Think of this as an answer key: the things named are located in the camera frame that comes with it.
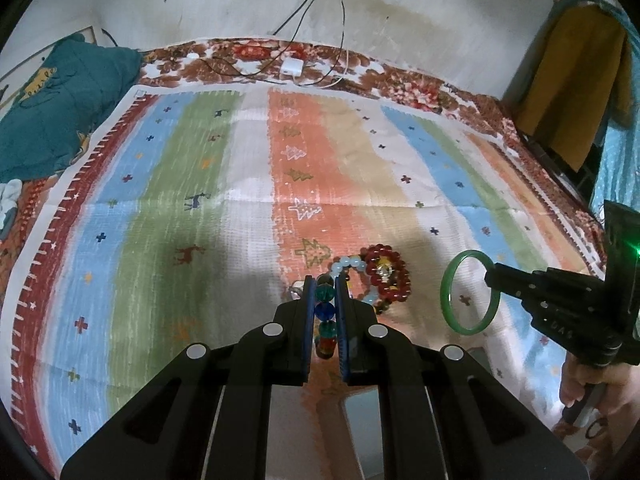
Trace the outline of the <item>right hand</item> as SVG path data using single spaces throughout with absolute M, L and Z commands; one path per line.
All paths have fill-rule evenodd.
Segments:
M 587 389 L 603 387 L 596 409 L 613 426 L 632 429 L 639 421 L 639 367 L 627 363 L 594 368 L 567 352 L 561 372 L 560 400 L 566 408 L 582 401 Z

